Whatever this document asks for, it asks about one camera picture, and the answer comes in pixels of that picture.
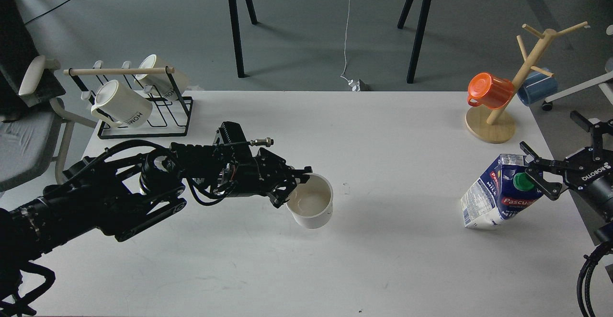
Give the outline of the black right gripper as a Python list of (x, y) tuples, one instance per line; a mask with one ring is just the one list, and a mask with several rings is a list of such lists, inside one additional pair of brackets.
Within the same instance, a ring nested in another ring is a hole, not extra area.
[(549, 182), (543, 178), (546, 171), (563, 176), (570, 190), (576, 193), (599, 214), (605, 223), (612, 222), (612, 161), (611, 149), (604, 149), (603, 134), (613, 134), (613, 119), (592, 123), (578, 111), (571, 111), (570, 118), (591, 136), (591, 145), (567, 155), (563, 161), (544, 159), (525, 142), (520, 149), (533, 158), (525, 173), (539, 190), (550, 200), (556, 201), (563, 190), (563, 184)]

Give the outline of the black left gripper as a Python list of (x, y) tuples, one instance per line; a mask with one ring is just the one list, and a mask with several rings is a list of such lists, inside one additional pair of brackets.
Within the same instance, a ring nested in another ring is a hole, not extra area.
[(215, 147), (221, 171), (211, 181), (211, 197), (268, 196), (274, 208), (284, 205), (298, 184), (308, 182), (311, 166), (295, 168), (261, 147), (256, 156), (247, 147)]

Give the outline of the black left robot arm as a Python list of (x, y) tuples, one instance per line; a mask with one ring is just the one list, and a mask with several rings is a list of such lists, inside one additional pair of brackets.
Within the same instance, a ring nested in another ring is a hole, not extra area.
[(42, 254), (93, 229), (125, 241), (182, 210), (186, 189), (204, 206), (260, 195), (280, 208), (312, 168), (287, 165), (269, 150), (273, 143), (247, 140), (238, 123), (226, 121), (208, 146), (132, 139), (84, 157), (64, 171), (63, 184), (1, 210), (1, 315), (35, 315), (29, 304), (56, 278), (35, 264)]

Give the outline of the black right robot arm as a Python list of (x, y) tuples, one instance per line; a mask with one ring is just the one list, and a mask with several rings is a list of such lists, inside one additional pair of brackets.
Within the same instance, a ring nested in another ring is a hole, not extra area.
[(595, 231), (600, 244), (590, 255), (585, 255), (585, 262), (580, 269), (576, 286), (578, 305), (582, 315), (593, 317), (595, 312), (590, 299), (592, 274), (600, 260), (612, 253), (613, 245), (613, 152), (604, 149), (602, 141), (604, 134), (613, 133), (613, 127), (611, 120), (593, 123), (577, 111), (572, 111), (570, 118), (590, 134), (591, 145), (589, 147), (579, 149), (564, 160), (544, 159), (525, 142), (520, 142), (519, 147), (526, 155), (533, 157), (525, 173), (545, 196), (556, 201), (563, 192), (563, 187), (576, 191), (606, 223)]

